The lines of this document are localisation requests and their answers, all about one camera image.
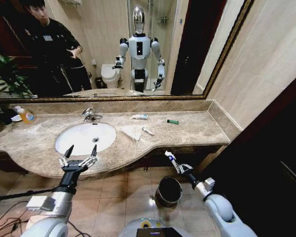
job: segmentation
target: vanity counter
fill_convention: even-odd
[[[137,113],[100,114],[116,129],[114,143],[98,152],[98,161],[81,177],[102,176],[134,163],[155,148],[228,145],[229,138],[218,126],[208,111],[202,112],[150,112],[148,120],[132,119]],[[167,119],[179,121],[179,125],[167,123]],[[67,128],[83,123],[80,114],[38,115],[32,124],[14,123],[0,132],[0,151],[6,151],[11,158],[27,171],[45,177],[61,178],[58,157],[55,150],[56,138]],[[156,135],[142,131],[139,141],[133,141],[121,131],[125,125],[140,130],[145,126]],[[71,156],[70,159],[85,159],[87,156]]]

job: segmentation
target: gold mirror frame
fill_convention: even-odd
[[[244,0],[243,5],[239,11],[239,14],[235,20],[234,25],[229,33],[229,36],[226,40],[226,43],[221,51],[221,54],[217,60],[217,63],[212,71],[212,74],[206,84],[205,90],[202,95],[183,95],[183,96],[173,96],[173,95],[165,95],[165,96],[116,96],[116,97],[79,97],[79,98],[68,98],[68,97],[60,97],[60,98],[30,98],[30,99],[0,99],[0,104],[7,103],[63,103],[63,102],[98,102],[98,101],[124,101],[124,100],[199,100],[206,99],[213,83],[215,82],[223,63],[225,62],[228,53],[237,38],[237,35],[250,11],[250,8],[253,4],[254,0]]]

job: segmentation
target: white sink basin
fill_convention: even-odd
[[[113,144],[116,138],[114,127],[105,123],[84,123],[64,131],[56,139],[55,148],[64,154],[74,145],[72,156],[89,155],[95,144],[97,152],[103,151]]]

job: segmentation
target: person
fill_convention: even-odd
[[[44,0],[20,0],[36,19],[25,26],[28,46],[37,60],[41,95],[55,96],[91,90],[87,70],[78,55],[82,46],[60,22],[49,18]]]

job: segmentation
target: faucet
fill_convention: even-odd
[[[93,109],[88,108],[85,111],[83,111],[82,116],[84,116],[84,122],[93,122],[96,119],[102,119],[102,115],[96,115]]]

